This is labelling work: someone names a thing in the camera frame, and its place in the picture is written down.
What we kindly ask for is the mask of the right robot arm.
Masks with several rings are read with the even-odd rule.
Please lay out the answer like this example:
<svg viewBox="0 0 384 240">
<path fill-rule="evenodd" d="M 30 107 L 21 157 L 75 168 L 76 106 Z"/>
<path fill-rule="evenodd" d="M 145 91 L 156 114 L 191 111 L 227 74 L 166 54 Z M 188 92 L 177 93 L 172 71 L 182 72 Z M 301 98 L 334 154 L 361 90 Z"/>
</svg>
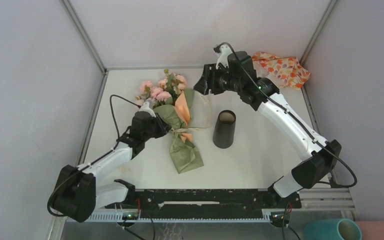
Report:
<svg viewBox="0 0 384 240">
<path fill-rule="evenodd" d="M 339 142 L 326 140 L 306 124 L 271 79 L 257 76 L 252 58 L 245 51 L 222 54 L 216 63 L 205 64 L 193 89 L 203 95 L 237 93 L 289 140 L 301 163 L 269 187 L 273 207 L 282 208 L 291 194 L 311 189 L 335 167 L 342 148 Z"/>
</svg>

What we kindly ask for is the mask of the pink flower bouquet green wrap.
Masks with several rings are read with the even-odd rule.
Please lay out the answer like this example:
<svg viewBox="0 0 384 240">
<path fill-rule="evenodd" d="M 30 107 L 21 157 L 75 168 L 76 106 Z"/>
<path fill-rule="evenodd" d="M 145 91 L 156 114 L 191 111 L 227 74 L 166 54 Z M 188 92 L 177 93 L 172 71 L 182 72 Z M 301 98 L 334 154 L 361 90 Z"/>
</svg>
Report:
<svg viewBox="0 0 384 240">
<path fill-rule="evenodd" d="M 192 132 L 203 131 L 211 126 L 212 106 L 208 97 L 187 87 L 187 80 L 181 74 L 164 70 L 164 78 L 157 84 L 144 81 L 140 85 L 141 94 L 136 96 L 139 108 L 144 101 L 153 102 L 156 114 L 171 125 L 172 141 L 169 155 L 177 173 L 186 173 L 204 166 L 199 149 L 193 143 Z M 193 126 L 192 108 L 196 100 L 203 103 L 206 113 L 205 126 Z"/>
</svg>

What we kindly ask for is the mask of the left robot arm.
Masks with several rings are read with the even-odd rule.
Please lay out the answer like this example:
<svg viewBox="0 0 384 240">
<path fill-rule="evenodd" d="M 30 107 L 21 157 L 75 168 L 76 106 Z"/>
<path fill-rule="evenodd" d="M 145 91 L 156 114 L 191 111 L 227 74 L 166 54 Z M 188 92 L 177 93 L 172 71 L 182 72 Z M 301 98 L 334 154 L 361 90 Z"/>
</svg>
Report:
<svg viewBox="0 0 384 240">
<path fill-rule="evenodd" d="M 135 158 L 150 139 L 161 138 L 171 126 L 157 113 L 138 111 L 131 125 L 120 135 L 116 144 L 98 159 L 78 166 L 64 166 L 47 201 L 48 212 L 55 217 L 69 217 L 79 223 L 86 221 L 99 208 L 118 203 L 129 209 L 137 196 L 130 191 L 134 186 L 116 179 L 99 186 L 116 168 Z"/>
</svg>

